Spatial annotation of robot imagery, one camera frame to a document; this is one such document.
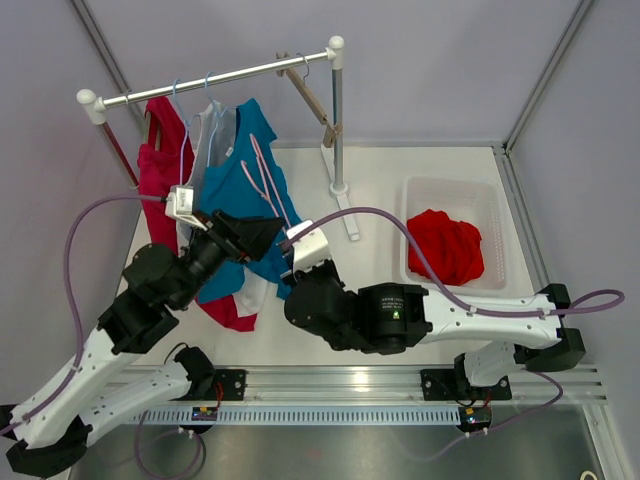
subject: white pole cap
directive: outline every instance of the white pole cap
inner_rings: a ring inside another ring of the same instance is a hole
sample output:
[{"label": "white pole cap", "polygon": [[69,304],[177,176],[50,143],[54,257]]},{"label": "white pole cap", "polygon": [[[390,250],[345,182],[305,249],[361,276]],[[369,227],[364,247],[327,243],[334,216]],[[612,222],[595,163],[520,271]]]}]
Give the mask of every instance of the white pole cap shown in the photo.
[{"label": "white pole cap", "polygon": [[89,120],[94,125],[102,125],[107,121],[107,117],[104,115],[105,108],[102,106],[102,97],[97,98],[96,94],[92,90],[83,88],[76,94],[76,100],[84,111],[87,112]]},{"label": "white pole cap", "polygon": [[344,54],[344,38],[335,35],[329,39],[329,58],[331,59],[331,68],[333,70],[342,70],[343,54]]}]

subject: white wall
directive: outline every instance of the white wall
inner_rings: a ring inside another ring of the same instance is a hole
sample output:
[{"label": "white wall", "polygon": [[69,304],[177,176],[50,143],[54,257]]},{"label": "white wall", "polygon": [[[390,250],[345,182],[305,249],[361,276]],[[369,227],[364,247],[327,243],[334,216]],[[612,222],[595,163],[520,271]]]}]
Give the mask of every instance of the white wall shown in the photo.
[{"label": "white wall", "polygon": [[[135,90],[315,53],[345,37],[348,142],[502,140],[577,0],[90,0]],[[330,102],[327,65],[309,84]],[[255,96],[280,138],[322,129],[275,74],[213,89],[228,104]],[[202,91],[180,96],[191,114]]]},{"label": "white wall", "polygon": [[[85,205],[127,184],[75,101],[82,87],[114,92],[67,2],[4,2],[0,65],[0,403],[10,404],[74,353],[64,240]],[[138,134],[127,114],[110,118],[135,156]],[[105,206],[74,242],[72,280],[87,330],[113,299],[135,213],[135,204]],[[0,440],[0,478],[14,478],[4,458],[10,446]]]},{"label": "white wall", "polygon": [[516,145],[553,280],[626,302],[570,320],[601,368],[640,473],[640,2],[600,0]]}]

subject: red cloth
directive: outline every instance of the red cloth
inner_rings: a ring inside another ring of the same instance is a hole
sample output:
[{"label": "red cloth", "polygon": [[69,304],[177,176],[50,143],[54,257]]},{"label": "red cloth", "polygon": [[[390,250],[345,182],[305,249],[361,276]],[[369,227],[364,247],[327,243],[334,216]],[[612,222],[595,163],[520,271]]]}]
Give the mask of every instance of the red cloth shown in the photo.
[{"label": "red cloth", "polygon": [[[464,285],[484,272],[482,236],[470,223],[451,220],[445,212],[427,210],[407,220],[407,228],[446,285]],[[430,278],[411,246],[408,261],[412,272]]]},{"label": "red cloth", "polygon": [[[180,147],[184,139],[184,124],[165,97],[154,98],[147,103],[151,113],[148,143],[140,145],[138,167],[140,180],[138,192],[141,195],[166,197],[173,185],[180,183]],[[156,138],[160,132],[160,149],[155,150]],[[183,183],[189,179],[193,167],[193,149],[187,138],[183,157]],[[178,254],[178,236],[175,220],[164,214],[164,203],[142,202],[147,227],[153,243],[162,243]],[[252,332],[257,315],[238,317],[236,303],[232,295],[198,306],[220,325],[238,332]]]}]

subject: white table surface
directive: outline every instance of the white table surface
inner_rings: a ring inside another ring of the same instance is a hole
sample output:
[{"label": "white table surface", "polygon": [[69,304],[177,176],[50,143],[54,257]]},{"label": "white table surface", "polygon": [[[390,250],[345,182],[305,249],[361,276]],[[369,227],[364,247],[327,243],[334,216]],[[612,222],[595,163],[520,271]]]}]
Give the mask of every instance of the white table surface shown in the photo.
[{"label": "white table surface", "polygon": [[[277,163],[284,170],[289,194],[301,218],[318,219],[334,212],[337,205],[328,194],[328,178],[320,149],[276,149]],[[403,180],[412,174],[491,182],[498,187],[506,212],[505,265],[509,285],[500,296],[533,293],[524,256],[517,241],[513,219],[490,148],[365,148],[345,149],[345,181],[349,183],[352,206],[375,206],[400,213]],[[398,281],[400,233],[388,221],[358,215],[361,240],[349,242],[341,220],[322,227],[329,239],[333,259],[347,288],[356,290],[381,282]],[[127,264],[134,253],[150,242],[144,214],[131,243]],[[178,342],[200,347],[215,365],[428,365],[450,364],[460,353],[482,343],[437,342],[421,345],[392,356],[335,352],[320,337],[289,324],[283,301],[270,285],[267,301],[258,316],[256,329],[238,333],[220,326],[193,304],[185,312],[174,312],[180,324],[138,362],[161,364]]]}]

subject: wooden hanger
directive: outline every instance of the wooden hanger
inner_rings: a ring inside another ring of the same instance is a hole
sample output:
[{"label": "wooden hanger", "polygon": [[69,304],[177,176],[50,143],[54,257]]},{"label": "wooden hanger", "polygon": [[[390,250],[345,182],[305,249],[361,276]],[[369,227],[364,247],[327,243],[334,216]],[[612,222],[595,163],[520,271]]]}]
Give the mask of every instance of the wooden hanger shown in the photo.
[{"label": "wooden hanger", "polygon": [[[289,54],[287,52],[284,52],[283,55],[276,53],[277,59],[282,59],[287,57],[289,57]],[[304,101],[307,103],[307,105],[309,106],[309,108],[311,109],[315,117],[320,122],[320,125],[326,126],[322,143],[324,144],[325,147],[331,148],[333,146],[333,143],[335,142],[336,136],[342,132],[342,125],[332,125],[329,123],[329,116],[327,115],[327,112],[325,112],[324,108],[322,107],[318,99],[315,97],[311,89],[307,87],[305,81],[300,77],[298,72],[296,72],[293,68],[287,68],[286,70],[278,70],[276,73],[279,77],[284,76],[286,73],[289,80],[291,80],[291,83],[293,83],[293,86],[296,87],[296,90],[298,90],[300,95],[302,95],[302,98],[304,99]]]},{"label": "wooden hanger", "polygon": [[158,120],[149,111],[144,113],[144,127],[142,129],[142,143],[149,145],[149,140],[154,141],[154,150],[160,150],[162,133],[158,128]]}]

